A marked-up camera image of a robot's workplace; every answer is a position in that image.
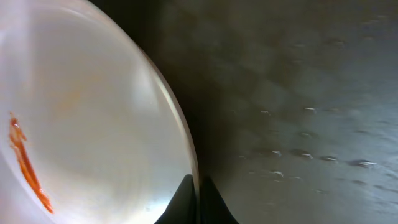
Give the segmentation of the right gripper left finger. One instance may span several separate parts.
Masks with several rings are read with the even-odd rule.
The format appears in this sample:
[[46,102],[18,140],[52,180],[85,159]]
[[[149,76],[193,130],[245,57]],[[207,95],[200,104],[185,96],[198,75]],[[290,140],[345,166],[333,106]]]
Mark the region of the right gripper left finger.
[[196,224],[197,201],[193,176],[186,175],[165,212],[155,224]]

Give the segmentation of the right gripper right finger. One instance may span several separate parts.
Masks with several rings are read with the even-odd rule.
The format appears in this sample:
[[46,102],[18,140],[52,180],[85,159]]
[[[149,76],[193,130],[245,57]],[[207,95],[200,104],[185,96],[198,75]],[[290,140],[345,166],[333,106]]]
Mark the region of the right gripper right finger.
[[200,186],[200,216],[202,224],[238,224],[209,177]]

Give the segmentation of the white plate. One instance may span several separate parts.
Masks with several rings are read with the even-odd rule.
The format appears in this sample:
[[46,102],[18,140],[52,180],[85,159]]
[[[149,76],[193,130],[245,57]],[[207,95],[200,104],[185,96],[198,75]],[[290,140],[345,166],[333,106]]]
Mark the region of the white plate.
[[186,175],[198,222],[183,113],[110,17],[89,1],[1,1],[2,223],[155,223]]

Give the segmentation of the dark brown serving tray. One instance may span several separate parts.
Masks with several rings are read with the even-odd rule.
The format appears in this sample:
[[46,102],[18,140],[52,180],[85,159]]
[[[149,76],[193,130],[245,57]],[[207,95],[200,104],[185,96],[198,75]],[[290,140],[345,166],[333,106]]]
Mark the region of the dark brown serving tray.
[[397,222],[396,0],[96,1],[239,223]]

